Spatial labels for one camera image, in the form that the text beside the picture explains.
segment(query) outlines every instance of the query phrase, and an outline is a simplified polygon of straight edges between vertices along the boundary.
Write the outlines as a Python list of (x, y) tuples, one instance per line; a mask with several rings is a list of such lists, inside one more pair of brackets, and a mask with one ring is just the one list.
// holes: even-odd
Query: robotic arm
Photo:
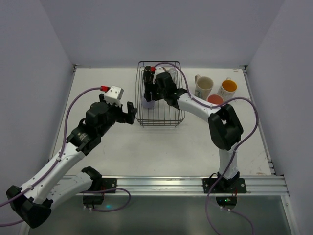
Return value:
[(7, 198), (13, 199), (21, 192), (26, 193), (14, 199), (11, 208), (31, 227), (36, 228), (50, 216), (52, 209), (74, 195), (95, 188), (101, 184), (101, 174), (91, 167), (86, 167), (75, 177), (64, 183), (59, 180), (76, 163), (87, 156), (100, 142), (101, 137), (115, 124), (133, 124), (137, 109), (127, 103), (127, 113), (122, 110), (120, 99), (123, 89), (112, 86), (105, 94), (100, 94), (99, 102), (91, 105), (86, 117), (79, 122), (66, 139), (63, 154), (56, 154), (33, 178), (21, 187), (11, 186)]
[[(160, 71), (155, 67), (145, 67), (143, 80), (145, 84), (144, 97), (147, 101), (164, 99), (169, 106), (185, 110), (208, 122), (211, 139), (219, 148), (219, 177), (225, 171), (235, 144), (240, 141), (244, 131), (233, 107), (226, 104), (220, 108), (210, 109), (196, 103), (189, 97), (187, 90), (176, 87), (170, 73), (164, 70)], [(239, 176), (236, 153), (231, 166), (218, 184), (221, 191), (231, 188)]]

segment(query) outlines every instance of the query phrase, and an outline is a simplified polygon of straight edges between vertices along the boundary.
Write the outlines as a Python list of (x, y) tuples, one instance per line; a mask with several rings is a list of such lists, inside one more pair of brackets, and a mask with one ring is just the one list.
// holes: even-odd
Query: black wire rack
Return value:
[[(144, 94), (143, 71), (147, 65), (154, 66), (159, 62), (170, 62), (180, 67), (179, 61), (140, 61), (137, 67), (136, 75), (136, 92), (135, 92), (135, 106), (138, 108), (136, 119), (141, 126), (178, 126), (185, 118), (185, 111), (175, 109), (169, 106), (164, 100), (156, 101), (153, 108), (146, 109), (142, 106), (142, 99)], [(166, 70), (171, 66), (164, 65)], [(175, 79), (177, 88), (185, 88), (182, 75), (177, 71)]]

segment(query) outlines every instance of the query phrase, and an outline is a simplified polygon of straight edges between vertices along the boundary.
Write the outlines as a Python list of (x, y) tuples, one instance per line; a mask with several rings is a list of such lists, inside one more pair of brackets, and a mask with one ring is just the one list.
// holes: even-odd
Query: beige mug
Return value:
[(209, 77), (196, 75), (195, 83), (196, 83), (195, 96), (200, 99), (206, 100), (213, 88), (214, 85), (213, 80)]
[(222, 84), (217, 92), (224, 101), (231, 99), (237, 90), (237, 84), (228, 77)]

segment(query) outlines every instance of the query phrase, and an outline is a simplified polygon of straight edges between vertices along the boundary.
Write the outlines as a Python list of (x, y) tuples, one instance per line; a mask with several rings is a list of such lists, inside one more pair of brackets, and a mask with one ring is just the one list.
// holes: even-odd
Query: dish rack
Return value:
[[(169, 62), (180, 67), (179, 61), (140, 61), (137, 67), (136, 75), (136, 92), (135, 92), (135, 107), (138, 108), (136, 120), (141, 126), (178, 126), (185, 118), (185, 111), (175, 109), (169, 106), (163, 99), (156, 101), (154, 106), (150, 109), (146, 109), (142, 106), (142, 99), (144, 94), (144, 83), (143, 83), (143, 71), (144, 67), (154, 66), (159, 62)], [(160, 65), (166, 70), (171, 68), (170, 65)], [(185, 88), (183, 83), (182, 75), (177, 71), (175, 79), (177, 88)]]

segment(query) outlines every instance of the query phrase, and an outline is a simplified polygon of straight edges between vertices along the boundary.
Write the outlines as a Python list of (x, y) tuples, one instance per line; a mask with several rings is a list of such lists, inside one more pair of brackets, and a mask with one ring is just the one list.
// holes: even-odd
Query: white table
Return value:
[[(236, 96), (249, 97), (244, 74), (240, 69), (182, 68), (192, 93), (194, 76), (209, 76), (214, 81), (211, 94), (215, 94), (222, 81), (230, 77), (238, 84)], [(82, 91), (101, 85), (124, 88), (122, 103), (135, 101), (137, 68), (77, 69), (67, 107)], [(94, 91), (80, 98), (69, 116), (67, 135), (80, 119), (85, 117), (90, 105), (98, 101)], [(232, 102), (246, 136), (255, 124), (252, 107), (245, 101)], [(54, 154), (61, 147), (63, 124)], [(67, 174), (75, 175), (86, 166), (92, 166), (108, 176), (202, 176), (219, 169), (218, 149), (213, 144), (208, 124), (186, 113), (185, 120), (176, 128), (145, 127), (136, 121), (133, 125), (116, 123), (99, 144)], [(244, 143), (238, 152), (241, 175), (270, 175), (270, 168), (259, 130)]]

